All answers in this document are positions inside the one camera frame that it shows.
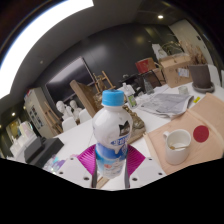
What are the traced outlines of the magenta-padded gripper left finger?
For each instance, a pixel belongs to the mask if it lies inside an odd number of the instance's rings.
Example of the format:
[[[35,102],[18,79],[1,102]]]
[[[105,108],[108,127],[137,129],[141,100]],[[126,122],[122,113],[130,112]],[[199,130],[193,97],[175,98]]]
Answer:
[[[97,166],[95,146],[92,145],[81,154],[68,158],[57,171],[57,175],[84,188],[97,185]]]

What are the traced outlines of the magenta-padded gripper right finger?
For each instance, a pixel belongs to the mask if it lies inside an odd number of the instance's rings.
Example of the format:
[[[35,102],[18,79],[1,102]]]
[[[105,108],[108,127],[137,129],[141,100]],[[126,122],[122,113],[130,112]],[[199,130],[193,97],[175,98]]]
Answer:
[[[165,176],[165,172],[153,158],[145,157],[133,146],[128,146],[124,175],[126,189],[143,187]]]

